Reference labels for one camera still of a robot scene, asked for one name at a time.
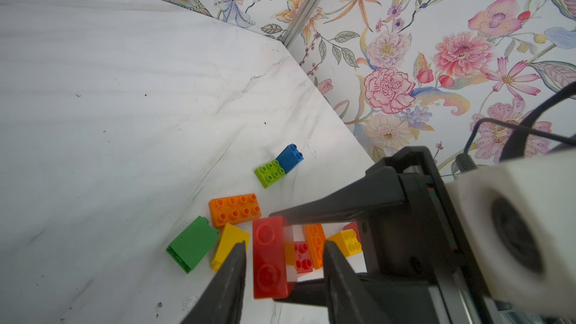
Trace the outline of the red long brick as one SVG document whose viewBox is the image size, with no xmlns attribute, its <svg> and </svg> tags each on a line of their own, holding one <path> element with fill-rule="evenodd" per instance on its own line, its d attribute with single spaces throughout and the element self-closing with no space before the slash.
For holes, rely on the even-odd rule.
<svg viewBox="0 0 576 324">
<path fill-rule="evenodd" d="M 281 216 L 253 222 L 253 297 L 285 299 L 297 282 L 295 267 L 286 265 L 284 244 L 294 242 L 292 227 Z"/>
</svg>

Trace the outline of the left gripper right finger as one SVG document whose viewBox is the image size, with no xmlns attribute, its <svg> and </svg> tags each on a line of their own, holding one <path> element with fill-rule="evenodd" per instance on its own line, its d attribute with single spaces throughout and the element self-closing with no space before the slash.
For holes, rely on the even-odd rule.
<svg viewBox="0 0 576 324">
<path fill-rule="evenodd" d="M 334 242 L 325 243 L 322 261 L 330 323 L 392 323 Z"/>
</svg>

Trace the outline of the lime green long brick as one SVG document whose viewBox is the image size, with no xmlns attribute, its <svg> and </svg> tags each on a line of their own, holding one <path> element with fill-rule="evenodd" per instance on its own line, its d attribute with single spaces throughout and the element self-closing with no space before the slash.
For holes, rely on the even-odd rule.
<svg viewBox="0 0 576 324">
<path fill-rule="evenodd" d="M 254 173 L 264 188 L 268 188 L 286 176 L 286 172 L 278 160 L 272 160 L 258 166 Z"/>
</svg>

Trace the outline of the orange tall long brick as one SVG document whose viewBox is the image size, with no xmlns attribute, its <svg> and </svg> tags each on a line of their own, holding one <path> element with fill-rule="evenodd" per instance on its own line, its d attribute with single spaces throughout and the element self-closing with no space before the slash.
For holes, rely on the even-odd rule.
<svg viewBox="0 0 576 324">
<path fill-rule="evenodd" d="M 323 251 L 326 235 L 321 224 L 306 224 L 302 226 L 304 237 L 309 247 L 313 267 L 323 268 Z"/>
</svg>

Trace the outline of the blue small brick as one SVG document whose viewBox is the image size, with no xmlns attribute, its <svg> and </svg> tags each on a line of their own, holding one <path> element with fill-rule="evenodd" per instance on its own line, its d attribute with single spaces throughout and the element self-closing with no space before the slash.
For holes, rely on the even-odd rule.
<svg viewBox="0 0 576 324">
<path fill-rule="evenodd" d="M 284 170 L 285 173 L 289 173 L 303 160 L 304 156 L 298 150 L 296 144 L 289 144 L 282 151 L 282 153 L 276 157 L 276 161 L 279 163 L 280 167 Z"/>
</svg>

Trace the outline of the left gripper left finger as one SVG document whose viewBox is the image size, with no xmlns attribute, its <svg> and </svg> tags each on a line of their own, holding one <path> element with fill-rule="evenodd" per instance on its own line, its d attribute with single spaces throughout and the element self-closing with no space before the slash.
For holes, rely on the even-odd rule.
<svg viewBox="0 0 576 324">
<path fill-rule="evenodd" d="M 245 243 L 237 243 L 181 323 L 240 323 L 246 266 Z"/>
</svg>

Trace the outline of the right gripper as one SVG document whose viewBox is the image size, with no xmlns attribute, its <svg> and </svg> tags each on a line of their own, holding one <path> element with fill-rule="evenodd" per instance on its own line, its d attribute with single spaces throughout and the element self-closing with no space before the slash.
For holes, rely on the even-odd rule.
<svg viewBox="0 0 576 324">
<path fill-rule="evenodd" d="M 391 323 L 431 323 L 432 287 L 450 323 L 494 323 L 464 228 L 430 150 L 402 148 L 365 176 L 324 198 L 271 213 L 286 225 L 361 219 L 370 273 L 358 276 Z M 325 279 L 299 282 L 278 302 L 327 308 Z"/>
</svg>

